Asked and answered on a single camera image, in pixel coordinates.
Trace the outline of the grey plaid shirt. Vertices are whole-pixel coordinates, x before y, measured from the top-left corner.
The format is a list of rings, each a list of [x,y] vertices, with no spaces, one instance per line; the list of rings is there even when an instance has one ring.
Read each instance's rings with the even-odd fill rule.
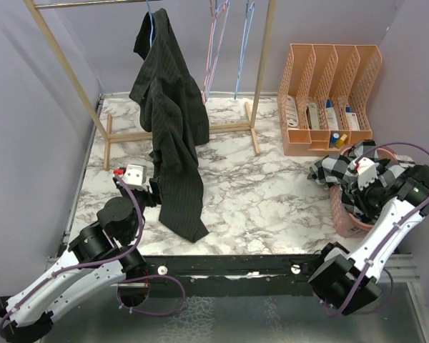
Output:
[[[358,175],[350,170],[350,164],[375,145],[375,141],[368,139],[356,143],[344,154],[331,153],[316,161],[310,167],[307,176],[319,185],[340,186],[342,190],[340,199],[345,210],[353,214],[357,220],[370,225],[376,222],[381,209],[366,209],[364,201],[355,194],[358,190]],[[382,158],[378,151],[371,152],[366,157],[375,164],[376,178],[373,186],[380,191],[391,187],[401,174],[415,167],[414,163],[402,165],[390,158]]]

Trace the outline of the black pinstripe shirt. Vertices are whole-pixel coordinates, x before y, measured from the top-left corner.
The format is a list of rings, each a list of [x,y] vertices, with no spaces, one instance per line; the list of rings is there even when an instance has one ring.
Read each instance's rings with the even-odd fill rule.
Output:
[[[166,10],[153,16],[152,49],[148,14],[136,37],[134,53],[143,65],[129,97],[140,107],[141,127],[152,134],[150,155],[162,200],[159,221],[195,243],[209,233],[201,220],[204,184],[196,151],[209,142],[209,119]]]

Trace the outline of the pink wire hanger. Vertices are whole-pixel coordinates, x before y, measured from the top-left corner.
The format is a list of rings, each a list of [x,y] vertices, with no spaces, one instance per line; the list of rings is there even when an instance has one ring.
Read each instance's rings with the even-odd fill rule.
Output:
[[[215,1],[209,0],[211,24],[210,24],[210,32],[209,32],[205,77],[204,77],[204,84],[203,84],[203,91],[202,91],[203,104],[206,104],[209,96],[209,78],[212,73],[212,54],[213,54],[213,48],[214,48],[215,27],[217,23],[217,15],[218,15],[217,2],[218,0],[215,0]]]

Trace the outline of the blue hanger of black shirt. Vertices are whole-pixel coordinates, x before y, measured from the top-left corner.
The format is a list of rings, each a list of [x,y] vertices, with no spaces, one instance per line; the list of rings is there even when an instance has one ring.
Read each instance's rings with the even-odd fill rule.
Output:
[[[153,16],[153,12],[150,6],[150,0],[146,0],[145,3],[147,5],[147,13],[148,13],[148,17],[149,17],[149,49],[152,49],[152,45],[154,42],[154,16]]]

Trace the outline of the blue wire hanger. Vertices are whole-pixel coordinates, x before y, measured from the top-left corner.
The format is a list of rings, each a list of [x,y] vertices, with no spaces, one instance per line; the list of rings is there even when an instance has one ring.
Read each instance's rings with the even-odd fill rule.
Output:
[[[237,71],[237,80],[235,84],[235,91],[234,91],[234,99],[237,98],[240,83],[241,83],[241,77],[242,77],[242,70],[244,66],[244,60],[247,50],[247,43],[250,35],[250,29],[252,25],[252,20],[254,17],[255,12],[255,2],[254,1],[246,1],[245,5],[245,22],[243,27],[243,33],[242,33],[242,42],[240,47],[240,57],[239,57],[239,66]]]
[[[223,1],[221,4],[218,4],[218,2],[217,2],[217,5],[218,5],[218,7],[217,7],[217,9],[218,9],[217,19],[220,15],[223,15],[224,20],[222,22],[221,31],[220,31],[217,43],[215,43],[215,38],[214,38],[214,48],[213,48],[213,54],[212,54],[212,73],[211,73],[210,78],[209,78],[209,94],[211,91],[212,82],[214,79],[214,75],[215,75],[215,71],[216,71],[216,67],[217,67],[217,62],[219,59],[220,49],[222,46],[222,40],[223,40],[223,37],[225,34],[225,27],[226,27],[227,18],[228,18],[228,14],[229,14],[229,10],[230,10],[230,3],[231,3],[231,1]]]

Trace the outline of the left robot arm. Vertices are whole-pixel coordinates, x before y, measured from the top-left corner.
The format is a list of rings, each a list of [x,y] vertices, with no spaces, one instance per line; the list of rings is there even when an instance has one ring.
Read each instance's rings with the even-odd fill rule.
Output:
[[[36,342],[54,323],[105,287],[135,282],[147,274],[137,249],[146,207],[160,204],[159,186],[114,178],[120,196],[97,212],[60,258],[35,282],[14,296],[0,297],[0,336],[7,342]]]

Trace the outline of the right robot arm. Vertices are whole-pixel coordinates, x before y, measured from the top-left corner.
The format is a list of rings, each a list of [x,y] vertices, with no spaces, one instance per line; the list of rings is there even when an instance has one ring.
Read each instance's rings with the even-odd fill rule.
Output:
[[[377,283],[386,261],[408,232],[429,215],[428,165],[407,168],[388,187],[375,177],[374,165],[365,159],[355,170],[355,198],[363,213],[377,221],[353,252],[338,243],[327,244],[308,280],[314,294],[344,316],[380,297]]]

